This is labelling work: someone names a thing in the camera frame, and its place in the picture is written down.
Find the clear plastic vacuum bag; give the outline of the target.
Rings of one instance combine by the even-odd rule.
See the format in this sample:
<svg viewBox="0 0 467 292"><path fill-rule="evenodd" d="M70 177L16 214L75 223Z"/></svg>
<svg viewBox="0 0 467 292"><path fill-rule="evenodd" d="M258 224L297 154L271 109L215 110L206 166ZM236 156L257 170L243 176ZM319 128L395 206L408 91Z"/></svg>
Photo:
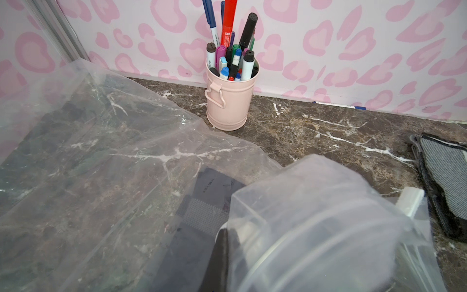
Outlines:
<svg viewBox="0 0 467 292"><path fill-rule="evenodd" d="M1 99L4 292L443 292L428 229L83 60Z"/></svg>

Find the grey black checked blanket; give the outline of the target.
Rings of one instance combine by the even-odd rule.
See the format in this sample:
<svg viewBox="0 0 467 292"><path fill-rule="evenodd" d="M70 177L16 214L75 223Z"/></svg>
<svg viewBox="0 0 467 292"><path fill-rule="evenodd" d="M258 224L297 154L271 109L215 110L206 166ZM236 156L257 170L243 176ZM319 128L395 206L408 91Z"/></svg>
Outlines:
<svg viewBox="0 0 467 292"><path fill-rule="evenodd" d="M467 146L422 133L409 137L426 196L445 235L467 241Z"/></svg>

